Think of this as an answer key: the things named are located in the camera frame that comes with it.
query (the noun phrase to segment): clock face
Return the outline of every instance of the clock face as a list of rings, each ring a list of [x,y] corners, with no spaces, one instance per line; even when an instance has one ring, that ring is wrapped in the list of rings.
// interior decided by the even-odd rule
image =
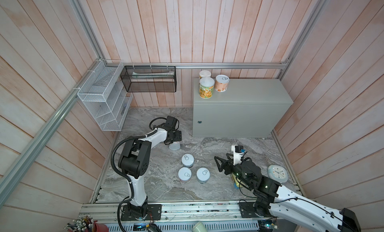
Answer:
[[[271,179],[276,180],[277,182],[280,182],[280,183],[285,183],[286,181],[288,181],[287,171],[284,167],[280,165],[276,165],[276,164],[270,165],[268,167],[268,176]]]

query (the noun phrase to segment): black wire mesh basket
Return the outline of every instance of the black wire mesh basket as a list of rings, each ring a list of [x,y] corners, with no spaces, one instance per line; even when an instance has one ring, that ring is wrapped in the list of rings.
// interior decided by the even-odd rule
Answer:
[[[175,66],[124,66],[121,80],[127,92],[176,92]]]

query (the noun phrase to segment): marble countertop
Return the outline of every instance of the marble countertop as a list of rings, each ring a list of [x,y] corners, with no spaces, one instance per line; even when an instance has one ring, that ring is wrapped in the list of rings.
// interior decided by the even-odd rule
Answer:
[[[226,153],[231,153],[231,145],[243,145],[248,152],[247,157],[261,168],[267,176],[267,168],[271,164],[285,167],[280,152],[272,136],[266,139],[232,139],[232,138],[193,138],[192,118],[193,108],[131,108],[128,111],[120,138],[142,135],[150,132],[149,122],[157,117],[171,115],[180,121],[179,130],[182,132],[180,149],[173,151],[164,143],[151,150],[149,167],[144,175],[145,191],[148,201],[192,201],[192,200],[235,200],[246,199],[239,189],[233,185],[230,175],[218,172],[214,156],[226,159]],[[115,156],[116,166],[123,145]],[[179,181],[177,172],[182,167],[182,155],[189,153],[195,158],[191,168],[192,178],[189,183]],[[206,167],[210,179],[205,184],[197,181],[196,171]],[[293,189],[291,179],[284,185]],[[253,196],[252,192],[242,188],[242,192]],[[98,202],[119,202],[129,195],[127,180],[116,174],[109,165],[104,182],[98,195]]]

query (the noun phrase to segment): cabinet door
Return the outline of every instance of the cabinet door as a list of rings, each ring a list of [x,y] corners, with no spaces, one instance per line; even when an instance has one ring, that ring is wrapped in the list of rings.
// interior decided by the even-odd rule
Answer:
[[[194,105],[194,137],[265,138],[289,105]]]

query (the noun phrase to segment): green and yellow can label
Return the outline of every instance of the green and yellow can label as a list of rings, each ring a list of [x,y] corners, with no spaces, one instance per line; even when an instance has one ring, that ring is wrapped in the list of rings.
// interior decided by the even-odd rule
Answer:
[[[204,99],[211,98],[211,97],[212,97],[213,90],[214,90],[214,87],[213,87],[213,86],[206,87],[206,86],[202,86],[202,85],[200,84],[200,97],[201,97],[201,98],[204,98]]]

